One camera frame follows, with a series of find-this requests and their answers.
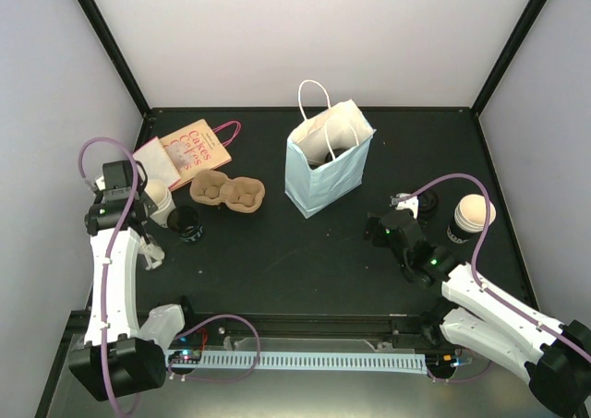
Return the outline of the light blue paper bag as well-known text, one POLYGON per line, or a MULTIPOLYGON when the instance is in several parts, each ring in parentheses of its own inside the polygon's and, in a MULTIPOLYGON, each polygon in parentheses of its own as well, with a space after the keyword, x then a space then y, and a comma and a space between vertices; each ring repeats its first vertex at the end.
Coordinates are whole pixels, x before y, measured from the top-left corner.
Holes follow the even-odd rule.
POLYGON ((352 100, 331 102, 328 91, 313 79, 297 91, 302 121, 287 137, 285 194, 307 219, 362 184, 371 141, 376 130, 352 100), (320 88, 326 108, 308 116, 302 90, 320 88))

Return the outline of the black left frame post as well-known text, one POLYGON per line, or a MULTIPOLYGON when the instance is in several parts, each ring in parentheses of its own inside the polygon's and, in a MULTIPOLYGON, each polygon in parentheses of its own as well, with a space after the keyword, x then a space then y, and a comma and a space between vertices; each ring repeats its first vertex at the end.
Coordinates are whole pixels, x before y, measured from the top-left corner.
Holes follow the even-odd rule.
POLYGON ((122 80, 127 92, 137 107, 140 115, 146 117, 151 112, 144 94, 136 81, 126 58, 121 52, 103 14, 95 0, 77 0, 85 17, 108 55, 116 73, 122 80))

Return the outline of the left paper cup stack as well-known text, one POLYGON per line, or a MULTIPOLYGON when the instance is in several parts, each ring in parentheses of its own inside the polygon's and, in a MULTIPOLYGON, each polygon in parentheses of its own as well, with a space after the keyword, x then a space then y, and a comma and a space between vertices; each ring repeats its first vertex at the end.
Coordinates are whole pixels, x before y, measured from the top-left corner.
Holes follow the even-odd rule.
POLYGON ((157 179, 149 179, 145 193, 151 200, 150 218, 163 228, 168 227, 168 217, 175 209, 172 193, 167 185, 157 179))

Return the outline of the brown Cakes paper bag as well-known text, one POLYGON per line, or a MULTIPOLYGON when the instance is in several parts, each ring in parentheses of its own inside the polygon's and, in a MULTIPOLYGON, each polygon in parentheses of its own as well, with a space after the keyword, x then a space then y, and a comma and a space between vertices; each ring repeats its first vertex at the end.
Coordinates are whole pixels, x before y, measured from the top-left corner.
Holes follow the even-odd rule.
POLYGON ((160 138, 164 150, 176 168, 180 179, 171 191, 189 184, 204 170, 215 170, 232 160, 227 148, 239 135, 242 124, 233 120, 211 128, 200 119, 160 138))

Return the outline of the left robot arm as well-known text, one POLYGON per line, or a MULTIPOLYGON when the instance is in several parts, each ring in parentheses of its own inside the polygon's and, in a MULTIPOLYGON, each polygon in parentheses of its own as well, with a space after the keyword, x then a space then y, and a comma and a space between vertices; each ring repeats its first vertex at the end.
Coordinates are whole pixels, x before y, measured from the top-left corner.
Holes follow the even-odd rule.
POLYGON ((93 256, 90 320, 82 344, 69 356, 69 369, 98 401, 137 394, 163 385, 164 354, 185 325, 180 305, 153 308, 144 323, 136 310, 139 256, 149 268, 164 253, 147 235, 143 168, 128 160, 103 165, 104 188, 84 221, 93 256))

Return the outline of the right paper cup stack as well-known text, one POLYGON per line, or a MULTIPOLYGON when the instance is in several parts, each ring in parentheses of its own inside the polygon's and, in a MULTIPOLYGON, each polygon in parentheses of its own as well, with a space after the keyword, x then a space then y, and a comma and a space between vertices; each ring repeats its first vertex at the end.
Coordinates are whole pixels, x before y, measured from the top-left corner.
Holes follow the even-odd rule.
POLYGON ((455 207, 447 227, 448 238, 462 245, 484 229, 486 201, 483 196, 470 194, 464 196, 455 207))

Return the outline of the black right frame post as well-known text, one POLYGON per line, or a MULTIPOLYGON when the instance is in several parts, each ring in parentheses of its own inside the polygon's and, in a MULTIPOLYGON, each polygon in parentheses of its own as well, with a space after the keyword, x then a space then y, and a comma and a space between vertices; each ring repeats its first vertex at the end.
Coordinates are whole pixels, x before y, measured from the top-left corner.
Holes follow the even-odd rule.
POLYGON ((485 110, 495 90, 537 21, 548 0, 528 0, 499 57, 491 68, 484 85, 471 106, 471 114, 479 117, 485 110))

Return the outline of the white pink-edged napkin pack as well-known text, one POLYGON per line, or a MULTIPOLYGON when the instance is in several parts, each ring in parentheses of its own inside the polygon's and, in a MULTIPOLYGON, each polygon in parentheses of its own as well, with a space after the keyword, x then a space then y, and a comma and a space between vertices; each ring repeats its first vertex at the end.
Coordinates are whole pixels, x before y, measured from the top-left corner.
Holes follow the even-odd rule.
POLYGON ((158 137, 137 149, 133 157, 143 165, 150 181, 161 181, 169 189, 180 182, 181 176, 158 137))

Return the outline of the black coffee lid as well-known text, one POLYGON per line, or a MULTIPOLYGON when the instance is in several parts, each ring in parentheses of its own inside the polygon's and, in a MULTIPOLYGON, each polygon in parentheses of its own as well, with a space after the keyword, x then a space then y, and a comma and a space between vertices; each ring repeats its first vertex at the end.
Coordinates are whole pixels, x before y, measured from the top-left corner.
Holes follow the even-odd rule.
POLYGON ((438 208, 439 198, 432 190, 426 190, 417 196, 418 213, 417 217, 420 219, 432 218, 438 208))
POLYGON ((334 161, 338 157, 340 157, 341 155, 345 154, 348 150, 350 150, 350 148, 330 149, 329 152, 327 153, 326 157, 330 156, 332 158, 332 161, 334 161))
POLYGON ((321 161, 309 161, 308 167, 311 170, 315 170, 315 169, 319 168, 320 166, 322 166, 323 164, 326 164, 331 161, 332 161, 332 158, 330 156, 328 156, 324 160, 321 160, 321 161))

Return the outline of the paper cup stack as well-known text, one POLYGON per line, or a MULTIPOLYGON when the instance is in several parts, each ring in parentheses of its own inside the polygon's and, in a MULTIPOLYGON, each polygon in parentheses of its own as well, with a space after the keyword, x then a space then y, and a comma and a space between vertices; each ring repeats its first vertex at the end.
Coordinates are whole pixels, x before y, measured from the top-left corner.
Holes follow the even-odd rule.
POLYGON ((172 193, 167 185, 157 179, 149 179, 145 193, 151 200, 150 218, 163 228, 168 227, 168 217, 175 209, 172 193))
POLYGON ((464 196, 455 207, 447 227, 448 238, 462 245, 484 229, 486 201, 483 196, 470 194, 464 196))

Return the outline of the black frame post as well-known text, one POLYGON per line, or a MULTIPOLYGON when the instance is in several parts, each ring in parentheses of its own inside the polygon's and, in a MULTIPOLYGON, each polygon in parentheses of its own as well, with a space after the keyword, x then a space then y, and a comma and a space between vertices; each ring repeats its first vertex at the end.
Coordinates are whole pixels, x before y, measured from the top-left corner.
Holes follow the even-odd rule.
POLYGON ((548 0, 528 0, 499 57, 491 68, 484 85, 471 106, 471 114, 479 117, 485 110, 495 90, 537 21, 548 0))
POLYGON ((85 17, 108 55, 116 73, 122 80, 127 92, 137 107, 140 115, 146 117, 151 112, 144 94, 136 81, 126 58, 121 52, 103 14, 95 0, 77 0, 85 17))

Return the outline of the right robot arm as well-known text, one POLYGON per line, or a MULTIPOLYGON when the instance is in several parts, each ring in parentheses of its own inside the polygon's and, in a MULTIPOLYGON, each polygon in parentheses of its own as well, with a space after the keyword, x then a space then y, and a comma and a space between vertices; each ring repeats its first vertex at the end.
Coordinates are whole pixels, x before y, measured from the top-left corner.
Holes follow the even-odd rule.
POLYGON ((590 395, 590 329, 565 324, 525 305, 472 265, 432 244, 410 209, 370 214, 365 239, 389 249, 404 278, 436 293, 426 314, 429 342, 444 338, 522 379, 560 417, 574 417, 590 395))

